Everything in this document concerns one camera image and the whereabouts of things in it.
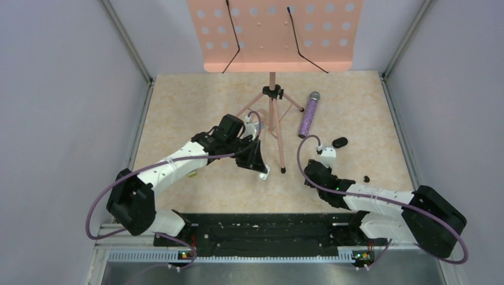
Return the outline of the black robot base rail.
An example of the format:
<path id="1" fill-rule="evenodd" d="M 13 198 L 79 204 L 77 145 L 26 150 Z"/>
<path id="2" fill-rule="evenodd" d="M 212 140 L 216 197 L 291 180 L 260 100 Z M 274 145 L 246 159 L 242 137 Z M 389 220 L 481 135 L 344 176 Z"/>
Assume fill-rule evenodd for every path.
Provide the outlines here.
<path id="1" fill-rule="evenodd" d="M 189 245 L 177 265 L 200 262 L 341 262 L 371 266 L 387 238 L 371 239 L 355 213 L 183 214 L 186 225 L 173 239 L 156 234 L 160 247 Z"/>

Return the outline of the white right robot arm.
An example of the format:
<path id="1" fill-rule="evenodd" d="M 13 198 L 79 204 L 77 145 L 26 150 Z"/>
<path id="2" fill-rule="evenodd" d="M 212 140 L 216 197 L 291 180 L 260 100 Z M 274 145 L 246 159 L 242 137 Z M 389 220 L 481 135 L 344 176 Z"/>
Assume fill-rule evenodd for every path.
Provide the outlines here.
<path id="1" fill-rule="evenodd" d="M 448 258 L 467 219 L 433 188 L 421 185 L 401 192 L 372 188 L 340 179 L 323 163 L 310 159 L 301 168 L 305 184 L 334 208 L 357 213 L 348 229 L 350 240 L 363 245 L 370 239 L 413 243 L 438 258 Z"/>

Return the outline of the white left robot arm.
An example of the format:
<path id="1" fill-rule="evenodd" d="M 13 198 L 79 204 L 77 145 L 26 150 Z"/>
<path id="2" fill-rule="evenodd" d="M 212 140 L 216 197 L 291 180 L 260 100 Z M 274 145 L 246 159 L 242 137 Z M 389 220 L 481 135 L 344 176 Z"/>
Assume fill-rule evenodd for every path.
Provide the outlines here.
<path id="1" fill-rule="evenodd" d="M 124 169 L 106 191 L 107 211 L 133 236 L 161 232 L 176 245 L 190 240 L 188 221 L 175 210 L 156 209 L 156 198 L 176 181 L 216 160 L 232 158 L 239 168 L 266 180 L 270 167 L 262 159 L 260 115 L 251 111 L 244 120 L 227 114 L 209 132 L 200 132 L 159 162 L 132 172 Z"/>

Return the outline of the white earbud charging case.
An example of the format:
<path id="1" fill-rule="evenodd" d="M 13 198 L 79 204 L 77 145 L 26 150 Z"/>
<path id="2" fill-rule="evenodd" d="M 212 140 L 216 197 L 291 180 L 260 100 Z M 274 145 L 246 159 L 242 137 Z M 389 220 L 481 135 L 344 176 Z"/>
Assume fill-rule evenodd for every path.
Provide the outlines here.
<path id="1" fill-rule="evenodd" d="M 266 181 L 270 173 L 270 166 L 266 165 L 266 172 L 265 173 L 260 173 L 259 178 L 263 181 Z"/>

